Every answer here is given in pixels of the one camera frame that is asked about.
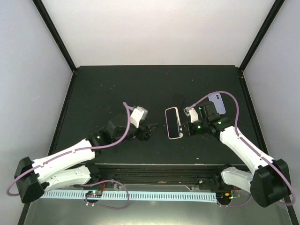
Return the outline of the beige cased phone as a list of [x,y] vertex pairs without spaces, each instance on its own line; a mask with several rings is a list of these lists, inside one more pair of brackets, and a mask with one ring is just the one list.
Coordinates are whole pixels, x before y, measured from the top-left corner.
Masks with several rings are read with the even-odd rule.
[[177,107],[170,107],[165,110],[165,120],[168,138],[170,140],[182,138],[183,133]]

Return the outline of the blue phone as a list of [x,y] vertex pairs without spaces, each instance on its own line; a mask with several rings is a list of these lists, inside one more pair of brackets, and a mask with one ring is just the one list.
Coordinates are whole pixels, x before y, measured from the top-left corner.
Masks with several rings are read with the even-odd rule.
[[178,109],[178,111],[180,111],[182,108],[184,99],[185,99],[185,96],[183,94],[174,93],[170,100],[169,107],[176,107]]

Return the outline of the lavender phone case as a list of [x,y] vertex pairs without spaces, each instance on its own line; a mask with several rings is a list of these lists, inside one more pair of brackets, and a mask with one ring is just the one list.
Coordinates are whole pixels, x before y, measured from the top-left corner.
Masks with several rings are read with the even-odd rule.
[[216,108],[217,113],[220,115],[224,115],[226,113],[226,109],[221,97],[220,93],[213,93],[208,96],[209,101],[213,102]]

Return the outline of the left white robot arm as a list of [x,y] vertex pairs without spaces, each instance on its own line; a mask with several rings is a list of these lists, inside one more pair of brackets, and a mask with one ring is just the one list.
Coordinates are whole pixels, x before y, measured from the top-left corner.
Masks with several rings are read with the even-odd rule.
[[36,160],[21,159],[14,175],[21,202],[31,203],[50,190],[67,186],[96,187],[101,176],[90,161],[96,157],[97,150],[118,140],[147,141],[156,128],[157,123],[145,124],[144,119],[119,114],[99,131],[65,150]]

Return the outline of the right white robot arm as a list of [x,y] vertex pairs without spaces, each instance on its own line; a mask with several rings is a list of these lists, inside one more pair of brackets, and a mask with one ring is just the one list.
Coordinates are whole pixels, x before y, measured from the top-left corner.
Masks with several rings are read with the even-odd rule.
[[267,207],[293,195],[287,163],[275,160],[250,142],[229,119],[221,118],[213,102],[205,102],[186,107],[189,122],[181,125],[187,136],[209,133],[230,148],[247,166],[248,171],[234,166],[225,166],[214,175],[214,186],[223,189],[228,185],[236,186],[252,196],[256,203]]

